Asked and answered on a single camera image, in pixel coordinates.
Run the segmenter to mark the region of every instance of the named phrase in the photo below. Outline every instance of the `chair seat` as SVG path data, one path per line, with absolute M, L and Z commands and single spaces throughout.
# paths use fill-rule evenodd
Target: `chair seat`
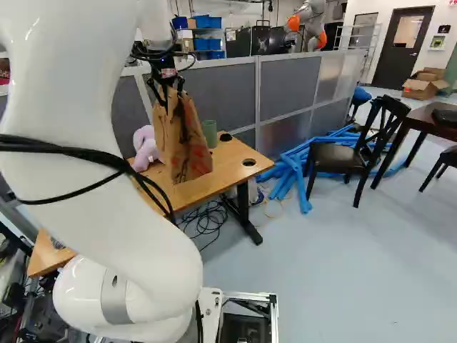
M 365 162 L 353 148 L 333 143 L 311 143 L 311 153 L 318 169 L 338 172 L 339 169 L 364 168 Z
M 457 145 L 453 145 L 450 148 L 447 148 L 441 153 L 440 156 L 443 160 L 443 163 L 457 167 Z

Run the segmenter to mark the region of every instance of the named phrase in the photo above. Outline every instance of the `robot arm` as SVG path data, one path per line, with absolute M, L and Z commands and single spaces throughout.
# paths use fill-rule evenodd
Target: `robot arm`
M 9 52 L 2 134 L 121 156 L 111 103 L 137 26 L 152 49 L 170 44 L 167 0 L 0 0 Z M 46 199 L 94 184 L 113 170 L 64 155 L 0 154 L 20 199 Z M 77 197 L 28 210 L 79 255 L 54 287 L 71 326 L 138 342 L 175 342 L 188 329 L 202 285 L 194 243 L 118 177 Z
M 304 24 L 303 40 L 308 42 L 308 52 L 322 49 L 327 44 L 323 27 L 325 6 L 325 0 L 305 0 L 287 21 L 286 29 L 290 31 L 299 31 L 300 25 Z

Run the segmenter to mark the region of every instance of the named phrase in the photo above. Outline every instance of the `pink stuffed animal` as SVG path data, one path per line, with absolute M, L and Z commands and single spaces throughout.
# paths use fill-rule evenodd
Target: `pink stuffed animal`
M 144 172 L 148 169 L 149 163 L 158 159 L 161 160 L 159 149 L 157 149 L 154 127 L 146 125 L 134 133 L 134 148 L 136 151 L 135 162 L 132 167 L 136 172 Z

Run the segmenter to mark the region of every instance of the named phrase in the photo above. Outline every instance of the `brown paper bag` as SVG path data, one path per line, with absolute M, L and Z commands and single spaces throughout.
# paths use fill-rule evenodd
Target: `brown paper bag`
M 168 87 L 168 115 L 158 101 L 153 125 L 156 143 L 174 184 L 196 179 L 213 171 L 213 159 L 192 98 L 185 91 Z

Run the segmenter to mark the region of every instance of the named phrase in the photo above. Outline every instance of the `black wooden chair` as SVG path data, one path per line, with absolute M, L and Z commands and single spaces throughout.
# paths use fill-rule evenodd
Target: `black wooden chair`
M 389 118 L 376 134 L 367 137 L 368 131 L 380 110 L 382 110 L 383 114 L 389 111 Z M 303 172 L 304 176 L 311 172 L 306 189 L 306 198 L 309 199 L 311 195 L 318 172 L 345 174 L 345 184 L 349 183 L 352 174 L 359 174 L 361 179 L 358 183 L 353 203 L 354 207 L 358 207 L 363 186 L 365 186 L 370 170 L 375 167 L 384 147 L 410 110 L 409 106 L 406 106 L 398 99 L 388 95 L 378 96 L 371 101 L 370 113 L 354 148 L 333 143 L 312 143 Z M 370 142 L 374 143 L 374 148 L 368 146 L 372 145 L 368 144 Z
M 450 148 L 446 149 L 445 151 L 443 151 L 440 154 L 440 158 L 433 166 L 432 170 L 430 171 L 430 174 L 427 176 L 426 180 L 423 182 L 421 188 L 419 188 L 419 191 L 423 192 L 423 190 L 428 186 L 428 184 L 430 183 L 432 178 L 438 172 L 440 167 L 441 167 L 441 170 L 438 173 L 438 175 L 436 175 L 437 179 L 439 179 L 441 177 L 441 175 L 443 175 L 443 173 L 446 171 L 448 166 L 453 166 L 454 168 L 457 168 L 457 145 L 451 146 Z

